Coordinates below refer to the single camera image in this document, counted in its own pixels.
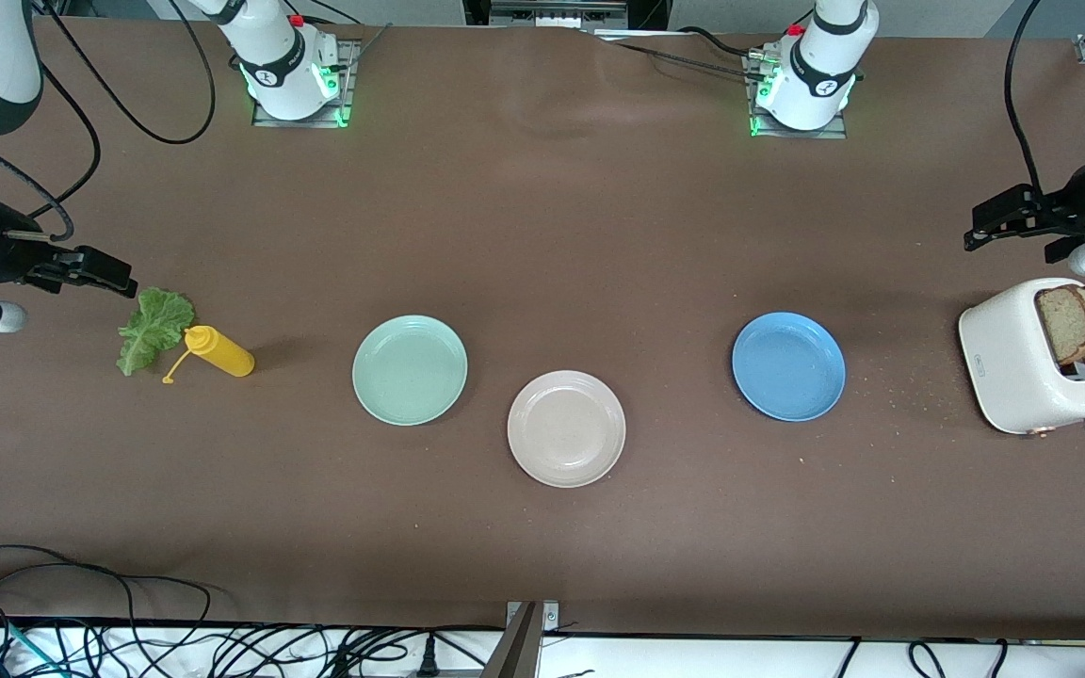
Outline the brown bread slice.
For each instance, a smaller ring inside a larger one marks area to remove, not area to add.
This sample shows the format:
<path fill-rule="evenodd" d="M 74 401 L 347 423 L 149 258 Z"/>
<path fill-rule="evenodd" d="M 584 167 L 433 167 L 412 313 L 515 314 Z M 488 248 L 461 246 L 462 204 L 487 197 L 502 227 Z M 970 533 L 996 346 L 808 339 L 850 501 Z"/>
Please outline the brown bread slice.
<path fill-rule="evenodd" d="M 1034 303 L 1056 363 L 1085 363 L 1085 287 L 1042 289 Z"/>

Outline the green lettuce leaf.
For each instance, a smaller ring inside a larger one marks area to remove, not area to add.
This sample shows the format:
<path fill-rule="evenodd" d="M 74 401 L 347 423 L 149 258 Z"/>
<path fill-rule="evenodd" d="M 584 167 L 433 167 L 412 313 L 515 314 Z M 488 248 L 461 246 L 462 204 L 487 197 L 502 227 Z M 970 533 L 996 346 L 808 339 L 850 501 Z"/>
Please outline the green lettuce leaf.
<path fill-rule="evenodd" d="M 162 351 L 171 350 L 197 317 L 193 300 L 182 293 L 146 287 L 138 293 L 138 308 L 120 327 L 123 338 L 117 368 L 126 378 L 154 364 Z"/>

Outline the white toaster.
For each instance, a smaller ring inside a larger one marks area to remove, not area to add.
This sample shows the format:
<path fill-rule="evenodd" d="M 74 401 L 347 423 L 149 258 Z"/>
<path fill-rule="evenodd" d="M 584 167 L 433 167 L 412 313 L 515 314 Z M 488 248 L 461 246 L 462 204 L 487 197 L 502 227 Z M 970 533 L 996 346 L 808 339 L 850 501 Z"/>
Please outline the white toaster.
<path fill-rule="evenodd" d="M 1039 292 L 1068 283 L 1027 280 L 960 314 L 963 363 L 994 428 L 1034 435 L 1085 422 L 1085 366 L 1073 378 L 1062 372 L 1036 306 Z"/>

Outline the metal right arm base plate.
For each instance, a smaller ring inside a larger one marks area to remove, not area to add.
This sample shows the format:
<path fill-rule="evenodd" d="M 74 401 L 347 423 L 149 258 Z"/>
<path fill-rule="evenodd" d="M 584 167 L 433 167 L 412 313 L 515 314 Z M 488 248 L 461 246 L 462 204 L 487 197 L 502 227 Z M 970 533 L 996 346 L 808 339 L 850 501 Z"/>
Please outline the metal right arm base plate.
<path fill-rule="evenodd" d="M 334 65 L 320 66 L 318 80 L 326 86 L 329 99 L 324 106 L 312 116 L 297 121 L 283 121 L 268 115 L 257 100 L 252 102 L 251 124 L 259 128 L 299 129 L 345 129 L 348 128 L 354 93 L 356 93 L 358 59 L 362 43 L 357 40 L 340 40 Z"/>

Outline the yellow mustard squeeze bottle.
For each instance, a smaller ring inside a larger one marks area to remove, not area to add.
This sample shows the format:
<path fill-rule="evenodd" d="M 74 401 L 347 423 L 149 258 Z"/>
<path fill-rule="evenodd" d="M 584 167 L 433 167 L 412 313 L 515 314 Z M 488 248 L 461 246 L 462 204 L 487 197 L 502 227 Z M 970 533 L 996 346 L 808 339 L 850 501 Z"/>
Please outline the yellow mustard squeeze bottle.
<path fill-rule="evenodd" d="M 186 351 L 175 361 L 168 373 L 162 378 L 165 385 L 175 382 L 175 373 L 184 360 L 190 356 L 214 364 L 224 373 L 232 378 L 247 378 L 255 369 L 255 359 L 252 353 L 241 345 L 229 340 L 214 327 L 197 325 L 186 328 L 184 331 Z"/>

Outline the blue plate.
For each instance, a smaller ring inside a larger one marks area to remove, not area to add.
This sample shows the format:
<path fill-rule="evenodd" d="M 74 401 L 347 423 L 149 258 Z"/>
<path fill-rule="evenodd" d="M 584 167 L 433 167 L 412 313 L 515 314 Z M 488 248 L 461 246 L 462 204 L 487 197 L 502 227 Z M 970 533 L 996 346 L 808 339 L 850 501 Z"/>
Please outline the blue plate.
<path fill-rule="evenodd" d="M 847 386 L 847 362 L 834 335 L 801 314 L 762 314 L 741 327 L 729 364 L 742 398 L 783 422 L 826 415 Z"/>

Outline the grey metal bracket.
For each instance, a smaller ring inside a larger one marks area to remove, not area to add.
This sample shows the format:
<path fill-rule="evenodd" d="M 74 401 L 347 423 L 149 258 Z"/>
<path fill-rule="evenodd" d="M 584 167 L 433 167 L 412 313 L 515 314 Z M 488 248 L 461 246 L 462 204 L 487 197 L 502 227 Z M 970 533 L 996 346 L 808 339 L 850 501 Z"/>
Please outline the grey metal bracket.
<path fill-rule="evenodd" d="M 537 678 L 542 635 L 559 628 L 559 601 L 507 604 L 507 627 L 478 678 Z"/>

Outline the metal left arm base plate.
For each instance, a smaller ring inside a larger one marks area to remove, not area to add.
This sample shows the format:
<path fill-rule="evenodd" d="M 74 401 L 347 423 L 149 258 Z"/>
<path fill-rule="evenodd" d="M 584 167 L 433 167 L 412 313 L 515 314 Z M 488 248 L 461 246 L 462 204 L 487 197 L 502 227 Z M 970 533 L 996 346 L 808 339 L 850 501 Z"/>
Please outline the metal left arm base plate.
<path fill-rule="evenodd" d="M 843 110 L 855 78 L 844 84 L 826 80 L 809 85 L 786 69 L 776 53 L 760 50 L 751 51 L 742 63 L 750 77 L 746 91 L 751 137 L 847 137 Z"/>

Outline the light green plate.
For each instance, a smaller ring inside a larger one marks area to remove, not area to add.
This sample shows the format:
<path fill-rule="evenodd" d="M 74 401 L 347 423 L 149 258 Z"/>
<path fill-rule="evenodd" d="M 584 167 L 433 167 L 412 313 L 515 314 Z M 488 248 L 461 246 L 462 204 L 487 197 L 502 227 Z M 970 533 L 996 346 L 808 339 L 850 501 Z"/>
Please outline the light green plate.
<path fill-rule="evenodd" d="M 468 351 L 438 318 L 401 315 L 375 327 L 359 344 L 352 387 L 363 410 L 398 428 L 439 419 L 463 395 Z"/>

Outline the grey and black equipment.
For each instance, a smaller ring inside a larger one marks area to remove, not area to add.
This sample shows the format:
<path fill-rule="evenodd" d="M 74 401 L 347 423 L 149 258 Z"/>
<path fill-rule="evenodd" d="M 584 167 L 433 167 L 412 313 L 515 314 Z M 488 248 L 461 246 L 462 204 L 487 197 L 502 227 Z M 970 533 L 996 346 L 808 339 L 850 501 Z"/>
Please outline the grey and black equipment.
<path fill-rule="evenodd" d="M 575 27 L 595 30 L 667 29 L 674 0 L 461 0 L 470 25 Z"/>

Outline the beige plate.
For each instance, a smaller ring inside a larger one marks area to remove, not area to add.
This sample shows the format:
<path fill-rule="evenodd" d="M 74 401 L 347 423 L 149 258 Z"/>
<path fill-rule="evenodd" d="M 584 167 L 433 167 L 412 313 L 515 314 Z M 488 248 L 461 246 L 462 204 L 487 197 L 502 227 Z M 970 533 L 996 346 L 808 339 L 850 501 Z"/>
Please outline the beige plate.
<path fill-rule="evenodd" d="M 576 370 L 550 372 L 518 391 L 507 420 L 510 455 L 531 479 L 585 488 L 620 462 L 627 417 L 607 383 Z"/>

